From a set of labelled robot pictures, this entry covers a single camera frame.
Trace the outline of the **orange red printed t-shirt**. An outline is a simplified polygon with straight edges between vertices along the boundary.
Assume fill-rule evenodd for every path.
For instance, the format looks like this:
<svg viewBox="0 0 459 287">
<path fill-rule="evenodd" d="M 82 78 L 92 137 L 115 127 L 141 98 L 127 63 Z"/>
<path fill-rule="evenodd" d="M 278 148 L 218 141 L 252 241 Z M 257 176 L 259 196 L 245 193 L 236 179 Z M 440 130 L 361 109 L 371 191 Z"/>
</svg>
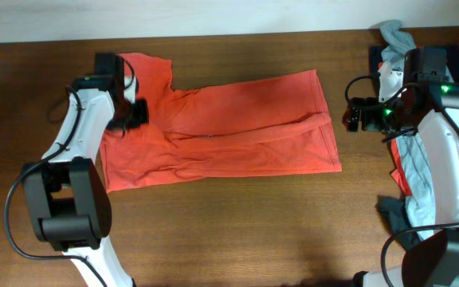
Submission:
<svg viewBox="0 0 459 287">
<path fill-rule="evenodd" d="M 172 63 L 128 53 L 149 121 L 106 132 L 108 191 L 234 178 L 339 172 L 332 118 L 313 69 L 228 85 L 174 90 Z"/>
</svg>

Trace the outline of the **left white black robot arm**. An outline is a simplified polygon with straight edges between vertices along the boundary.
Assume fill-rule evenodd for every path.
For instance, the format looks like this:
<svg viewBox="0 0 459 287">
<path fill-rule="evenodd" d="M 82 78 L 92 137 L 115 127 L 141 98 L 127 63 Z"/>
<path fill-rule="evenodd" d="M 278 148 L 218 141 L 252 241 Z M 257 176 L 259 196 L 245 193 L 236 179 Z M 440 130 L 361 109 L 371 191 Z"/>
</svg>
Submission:
<svg viewBox="0 0 459 287">
<path fill-rule="evenodd" d="M 112 246 L 112 207 L 95 162 L 106 131 L 125 135 L 149 121 L 129 61 L 97 53 L 94 72 L 65 89 L 69 109 L 50 149 L 27 163 L 10 188 L 22 187 L 36 238 L 55 250 L 39 260 L 70 260 L 89 286 L 133 286 Z"/>
</svg>

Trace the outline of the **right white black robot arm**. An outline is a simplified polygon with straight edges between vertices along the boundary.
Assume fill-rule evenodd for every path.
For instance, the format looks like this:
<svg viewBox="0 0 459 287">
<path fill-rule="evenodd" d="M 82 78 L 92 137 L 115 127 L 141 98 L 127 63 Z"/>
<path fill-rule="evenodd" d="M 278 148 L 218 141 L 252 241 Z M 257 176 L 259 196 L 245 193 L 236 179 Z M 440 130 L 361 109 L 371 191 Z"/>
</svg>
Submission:
<svg viewBox="0 0 459 287">
<path fill-rule="evenodd" d="M 441 47 L 414 48 L 396 72 L 383 64 L 374 98 L 347 96 L 346 127 L 381 132 L 386 140 L 418 135 L 433 180 L 435 220 L 391 235 L 377 272 L 360 272 L 354 286 L 459 286 L 459 83 L 449 79 Z"/>
</svg>

